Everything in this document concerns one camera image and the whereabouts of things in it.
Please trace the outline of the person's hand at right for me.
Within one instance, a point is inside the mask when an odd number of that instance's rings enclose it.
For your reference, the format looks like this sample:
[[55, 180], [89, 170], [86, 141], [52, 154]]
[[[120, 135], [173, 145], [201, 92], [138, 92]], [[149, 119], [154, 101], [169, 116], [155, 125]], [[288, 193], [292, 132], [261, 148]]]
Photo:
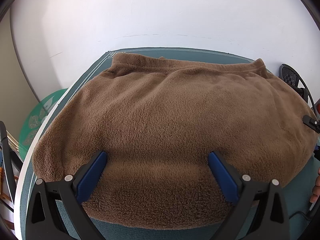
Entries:
[[315, 185], [312, 189], [312, 195], [310, 197], [309, 202], [310, 203], [314, 203], [317, 201], [317, 199], [319, 198], [320, 195], [320, 168], [318, 169], [318, 176], [315, 180]]

